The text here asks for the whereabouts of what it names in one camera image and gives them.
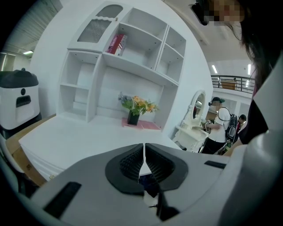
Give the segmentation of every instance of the balcony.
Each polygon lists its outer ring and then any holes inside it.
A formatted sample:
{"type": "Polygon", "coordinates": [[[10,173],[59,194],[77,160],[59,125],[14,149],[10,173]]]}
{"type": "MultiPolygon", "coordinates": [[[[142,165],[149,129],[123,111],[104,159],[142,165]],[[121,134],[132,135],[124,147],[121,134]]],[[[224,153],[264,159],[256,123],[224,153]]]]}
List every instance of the balcony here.
{"type": "Polygon", "coordinates": [[[255,86],[255,80],[249,77],[212,75],[211,80],[214,88],[236,90],[249,94],[253,93],[255,86]]]}

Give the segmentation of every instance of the black vase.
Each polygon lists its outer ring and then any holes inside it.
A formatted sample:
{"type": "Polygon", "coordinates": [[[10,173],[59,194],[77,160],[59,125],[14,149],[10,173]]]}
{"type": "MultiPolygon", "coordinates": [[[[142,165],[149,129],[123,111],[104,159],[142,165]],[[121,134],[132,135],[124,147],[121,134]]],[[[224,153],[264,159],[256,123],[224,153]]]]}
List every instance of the black vase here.
{"type": "Polygon", "coordinates": [[[128,116],[128,124],[129,125],[137,125],[139,117],[140,117],[140,115],[133,115],[133,112],[130,111],[129,116],[128,116]]]}

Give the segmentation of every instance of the black base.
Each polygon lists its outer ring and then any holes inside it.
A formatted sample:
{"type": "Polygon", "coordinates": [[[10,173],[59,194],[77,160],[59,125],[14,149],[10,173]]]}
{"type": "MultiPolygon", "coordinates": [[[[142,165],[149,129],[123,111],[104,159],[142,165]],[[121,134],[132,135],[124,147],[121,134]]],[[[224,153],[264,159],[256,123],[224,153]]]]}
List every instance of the black base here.
{"type": "Polygon", "coordinates": [[[0,125],[0,134],[5,138],[8,139],[14,134],[20,132],[24,128],[32,125],[33,123],[36,123],[42,119],[41,113],[38,114],[38,116],[34,117],[33,119],[30,119],[29,121],[25,122],[24,124],[21,124],[20,126],[14,128],[14,129],[5,129],[0,125]]]}
{"type": "Polygon", "coordinates": [[[130,111],[129,116],[128,116],[128,124],[129,125],[137,125],[139,117],[140,117],[140,115],[133,115],[133,112],[130,111]]]}

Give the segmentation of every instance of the pink mat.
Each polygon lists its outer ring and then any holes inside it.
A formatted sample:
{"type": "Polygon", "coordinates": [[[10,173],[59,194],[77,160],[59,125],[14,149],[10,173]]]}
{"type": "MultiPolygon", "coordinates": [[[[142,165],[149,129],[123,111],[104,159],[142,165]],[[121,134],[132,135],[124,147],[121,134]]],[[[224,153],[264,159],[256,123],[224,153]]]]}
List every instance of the pink mat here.
{"type": "Polygon", "coordinates": [[[122,118],[122,126],[123,127],[132,127],[137,129],[154,129],[154,130],[160,130],[157,125],[155,125],[153,122],[147,122],[139,120],[137,125],[129,125],[126,118],[122,118]]]}

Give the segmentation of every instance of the cardboard box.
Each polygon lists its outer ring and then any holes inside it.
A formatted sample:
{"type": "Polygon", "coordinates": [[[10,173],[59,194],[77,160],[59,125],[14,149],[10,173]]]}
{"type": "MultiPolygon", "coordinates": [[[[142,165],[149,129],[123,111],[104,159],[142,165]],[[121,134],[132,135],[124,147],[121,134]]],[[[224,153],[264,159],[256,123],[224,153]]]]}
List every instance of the cardboard box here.
{"type": "Polygon", "coordinates": [[[21,130],[20,132],[16,133],[12,137],[6,140],[6,146],[9,152],[11,153],[12,157],[15,159],[17,164],[22,168],[22,170],[25,172],[25,174],[38,186],[44,185],[46,183],[46,180],[41,176],[41,174],[35,169],[35,167],[32,165],[32,163],[27,158],[26,154],[24,153],[23,149],[21,148],[21,145],[19,144],[19,140],[25,136],[27,133],[32,131],[34,128],[38,127],[42,123],[46,122],[50,118],[54,117],[55,115],[52,115],[50,117],[44,118],[26,128],[21,130]]]}

